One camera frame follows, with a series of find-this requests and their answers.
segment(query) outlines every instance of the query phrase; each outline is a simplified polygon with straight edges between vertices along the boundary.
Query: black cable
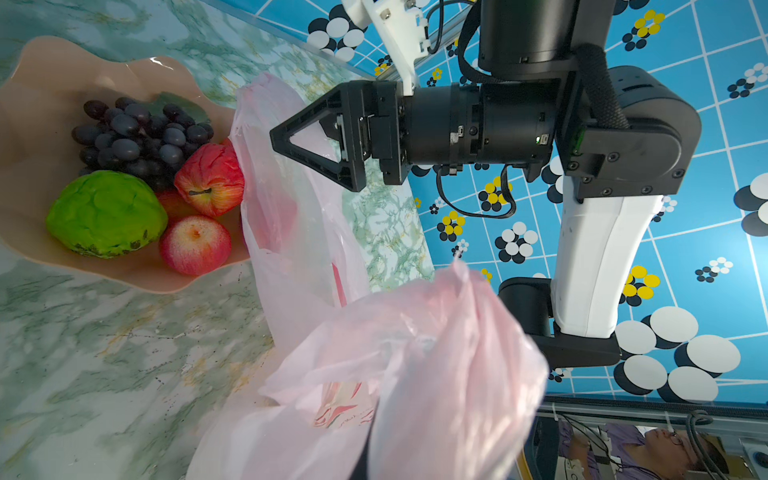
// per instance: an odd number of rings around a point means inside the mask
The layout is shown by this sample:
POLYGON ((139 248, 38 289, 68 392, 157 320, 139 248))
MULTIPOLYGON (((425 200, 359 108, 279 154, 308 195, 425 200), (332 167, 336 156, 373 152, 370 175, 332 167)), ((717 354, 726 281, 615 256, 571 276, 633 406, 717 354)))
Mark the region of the black cable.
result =
POLYGON ((430 55, 434 55, 437 53, 438 50, 440 50, 440 42, 442 41, 442 23, 445 21, 445 0, 440 0, 440 5, 438 5, 440 8, 440 26, 437 27, 437 38, 435 39, 435 47, 432 48, 432 46, 427 47, 427 52, 430 55))
POLYGON ((465 217, 476 217, 476 218, 509 218, 512 215, 515 214, 516 211, 518 211, 518 205, 515 203, 515 199, 512 198, 512 192, 509 191, 509 180, 507 178, 507 167, 509 167, 508 164, 502 168, 502 197, 504 197, 504 200, 506 200, 509 203, 509 210, 504 212, 501 215, 487 215, 487 214, 473 214, 472 212, 465 212, 464 210, 457 208, 456 205, 452 204, 448 201, 448 198, 445 197, 445 194, 442 191, 442 175, 440 174, 440 169, 437 171, 437 193, 440 195, 440 198, 442 198, 442 201, 445 202, 446 205, 451 207, 453 210, 456 210, 457 214, 464 215, 465 217))

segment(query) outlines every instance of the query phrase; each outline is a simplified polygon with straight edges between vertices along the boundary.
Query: red apple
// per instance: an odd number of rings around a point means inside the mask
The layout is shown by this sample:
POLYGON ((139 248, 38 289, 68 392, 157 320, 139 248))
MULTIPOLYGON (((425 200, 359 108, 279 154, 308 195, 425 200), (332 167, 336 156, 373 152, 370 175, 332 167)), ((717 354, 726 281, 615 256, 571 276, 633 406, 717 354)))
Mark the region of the red apple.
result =
POLYGON ((201 214, 219 217, 243 201, 245 178, 234 148, 205 144, 178 171, 174 185, 201 214))
POLYGON ((160 256, 179 273, 204 275, 223 265, 232 251, 224 226, 205 215, 185 217, 160 238, 160 256))
POLYGON ((175 190, 157 192, 156 195, 160 205, 165 209, 165 213, 168 214, 169 225, 191 215, 200 215, 200 212, 184 201, 184 198, 175 190))

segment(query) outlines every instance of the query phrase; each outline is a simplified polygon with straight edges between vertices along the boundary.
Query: marble countertop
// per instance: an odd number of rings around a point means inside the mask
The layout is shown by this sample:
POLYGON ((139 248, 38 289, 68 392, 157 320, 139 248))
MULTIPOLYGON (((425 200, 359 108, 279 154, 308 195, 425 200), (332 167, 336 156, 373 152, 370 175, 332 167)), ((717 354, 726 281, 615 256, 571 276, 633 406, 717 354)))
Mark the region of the marble countertop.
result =
MULTIPOLYGON (((212 100, 268 71, 307 100, 354 74, 199 0, 8 0, 0 81, 56 35, 112 61, 166 55, 212 100)), ((373 290, 432 275, 410 188, 347 193, 373 290)), ((0 247, 0 478, 183 478, 205 426, 272 346, 249 263, 145 293, 0 247)))

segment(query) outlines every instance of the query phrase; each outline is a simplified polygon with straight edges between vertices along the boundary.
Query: grape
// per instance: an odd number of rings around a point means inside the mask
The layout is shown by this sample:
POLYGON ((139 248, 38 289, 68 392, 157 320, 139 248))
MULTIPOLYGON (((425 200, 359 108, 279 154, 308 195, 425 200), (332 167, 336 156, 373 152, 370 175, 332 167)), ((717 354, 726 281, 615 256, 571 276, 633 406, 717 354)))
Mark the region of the grape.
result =
POLYGON ((204 144, 208 141, 208 132, 200 125, 192 125, 187 129, 187 139, 196 144, 204 144))
POLYGON ((130 104, 125 108, 125 114, 135 118, 139 124, 146 125, 149 122, 149 110, 142 104, 130 104))
POLYGON ((147 168, 152 176, 162 175, 165 172, 165 164, 158 160, 147 160, 147 168))
POLYGON ((183 131, 176 128, 166 128, 165 133, 163 134, 163 141, 167 144, 183 147, 187 139, 185 138, 183 131))
POLYGON ((149 162, 147 162, 143 158, 139 158, 136 161, 128 162, 127 164, 125 164, 124 171, 126 174, 133 175, 134 177, 139 177, 139 178, 150 177, 149 162))
POLYGON ((109 110, 109 105, 101 100, 89 100, 83 105, 83 110, 85 110, 85 114, 88 117, 94 120, 101 120, 104 117, 104 113, 109 110))
POLYGON ((99 150, 104 150, 105 148, 111 147, 112 142, 114 142, 117 137, 118 137, 118 134, 114 133, 113 131, 108 132, 106 134, 101 134, 98 137, 96 137, 96 140, 94 141, 94 146, 99 150))
POLYGON ((184 152, 176 145, 165 144, 160 148, 160 159, 169 167, 178 170, 184 164, 184 152))
POLYGON ((72 129, 72 139, 80 145, 93 145, 101 130, 96 125, 81 125, 72 129))
POLYGON ((98 164, 105 170, 120 170, 123 162, 114 156, 111 148, 105 148, 98 153, 98 164))
POLYGON ((164 177, 149 177, 145 180, 147 182, 147 185, 150 186, 150 188, 156 192, 163 192, 166 190, 170 190, 170 188, 173 186, 173 184, 168 181, 164 177))
POLYGON ((132 161, 139 158, 140 148, 130 138, 118 138, 112 144, 114 156, 123 161, 132 161))
POLYGON ((105 124, 109 125, 112 123, 112 120, 117 117, 119 114, 122 114, 123 111, 120 108, 110 108, 104 113, 104 122, 105 124))
POLYGON ((80 150, 80 160, 89 167, 98 169, 98 148, 86 147, 80 150))
POLYGON ((125 110, 128 105, 134 103, 136 103, 136 101, 131 97, 120 97, 114 101, 114 106, 116 108, 120 108, 121 110, 125 110))
POLYGON ((184 128, 189 128, 195 124, 194 118, 187 114, 180 114, 174 121, 184 128))
POLYGON ((177 116, 183 113, 184 113, 184 110, 181 110, 181 107, 179 107, 176 104, 166 104, 163 107, 163 114, 165 114, 165 116, 170 118, 172 121, 175 120, 177 116))
POLYGON ((210 126, 210 124, 197 124, 198 126, 205 128, 205 131, 208 132, 208 139, 214 137, 214 128, 210 126))
POLYGON ((139 122, 126 114, 121 114, 113 118, 110 125, 114 131, 118 132, 123 137, 130 137, 131 135, 139 133, 139 122))

